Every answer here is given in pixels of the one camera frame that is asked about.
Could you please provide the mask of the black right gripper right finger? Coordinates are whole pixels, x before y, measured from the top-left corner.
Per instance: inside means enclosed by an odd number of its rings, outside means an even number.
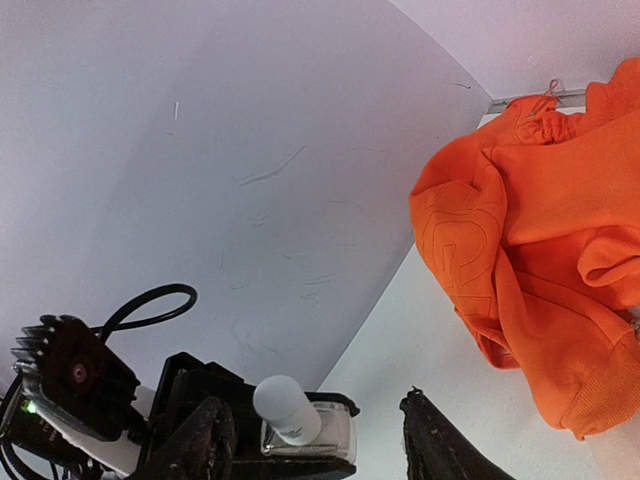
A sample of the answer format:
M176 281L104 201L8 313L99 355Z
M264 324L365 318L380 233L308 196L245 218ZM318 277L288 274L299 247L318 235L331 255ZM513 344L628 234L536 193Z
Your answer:
M407 478L411 480L513 480L447 419L421 389L400 403Z

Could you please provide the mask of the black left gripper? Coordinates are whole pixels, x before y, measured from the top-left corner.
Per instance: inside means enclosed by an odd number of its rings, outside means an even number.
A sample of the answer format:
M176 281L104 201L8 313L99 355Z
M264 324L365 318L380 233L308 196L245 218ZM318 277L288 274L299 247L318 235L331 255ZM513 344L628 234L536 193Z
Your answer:
M230 479L347 479L355 463L331 458L267 457L261 453L262 420L253 406L254 386L221 365L203 363L181 352L164 365L150 413L152 435L144 464L208 397L227 404L235 423Z

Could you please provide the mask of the clear nail polish bottle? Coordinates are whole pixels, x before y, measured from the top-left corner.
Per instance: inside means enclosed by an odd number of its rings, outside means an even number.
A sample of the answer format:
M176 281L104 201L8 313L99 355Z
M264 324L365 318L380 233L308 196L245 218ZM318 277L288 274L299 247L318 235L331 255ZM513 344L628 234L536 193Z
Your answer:
M260 449L267 457L331 458L353 465L359 410L341 395L306 393L284 375L264 379L253 393L262 420Z

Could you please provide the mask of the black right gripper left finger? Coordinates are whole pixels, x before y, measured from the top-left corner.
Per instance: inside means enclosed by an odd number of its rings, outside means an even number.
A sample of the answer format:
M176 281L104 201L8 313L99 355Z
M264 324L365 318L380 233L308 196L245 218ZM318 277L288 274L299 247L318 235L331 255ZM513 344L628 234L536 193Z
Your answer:
M230 407L206 398L133 479L230 479L235 423Z

